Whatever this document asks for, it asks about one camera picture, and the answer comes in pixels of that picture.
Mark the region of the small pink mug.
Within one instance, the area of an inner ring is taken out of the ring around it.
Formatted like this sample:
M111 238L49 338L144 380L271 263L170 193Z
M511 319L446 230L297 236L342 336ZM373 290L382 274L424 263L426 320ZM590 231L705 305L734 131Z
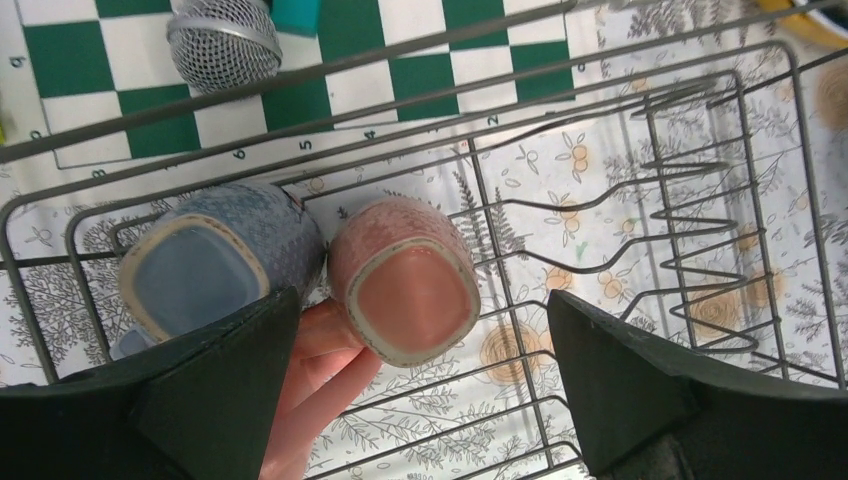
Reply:
M387 196L351 216L330 244L327 277L337 325L394 367L443 355L480 316L469 247L421 200Z

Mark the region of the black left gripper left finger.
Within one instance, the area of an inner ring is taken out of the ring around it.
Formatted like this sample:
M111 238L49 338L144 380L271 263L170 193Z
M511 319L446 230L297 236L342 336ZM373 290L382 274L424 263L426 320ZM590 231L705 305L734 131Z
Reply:
M45 386L1 392L5 479L255 479L300 301L212 324Z

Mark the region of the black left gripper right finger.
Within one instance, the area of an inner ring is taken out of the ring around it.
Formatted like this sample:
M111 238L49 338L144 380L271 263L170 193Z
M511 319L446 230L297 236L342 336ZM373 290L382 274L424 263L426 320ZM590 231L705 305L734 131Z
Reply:
M843 479L847 395L698 354L565 291L547 317L598 479Z

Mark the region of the grey blue mug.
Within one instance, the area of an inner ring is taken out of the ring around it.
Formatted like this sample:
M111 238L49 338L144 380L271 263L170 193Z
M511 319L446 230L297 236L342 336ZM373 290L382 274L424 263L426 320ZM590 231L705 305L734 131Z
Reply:
M135 322L110 355L144 351L280 288L305 300L326 251L316 220L279 186L244 180L196 192L123 256L119 293Z

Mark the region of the yellow dotted plate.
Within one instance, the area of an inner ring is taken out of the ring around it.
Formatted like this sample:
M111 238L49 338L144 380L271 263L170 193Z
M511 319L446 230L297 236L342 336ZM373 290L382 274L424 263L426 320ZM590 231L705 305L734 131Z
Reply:
M756 4L764 12L772 13L806 5L807 1L757 0ZM777 23L799 39L814 45L833 50L847 47L847 31L838 27L833 21L826 20L821 13L810 11L791 14L778 19Z

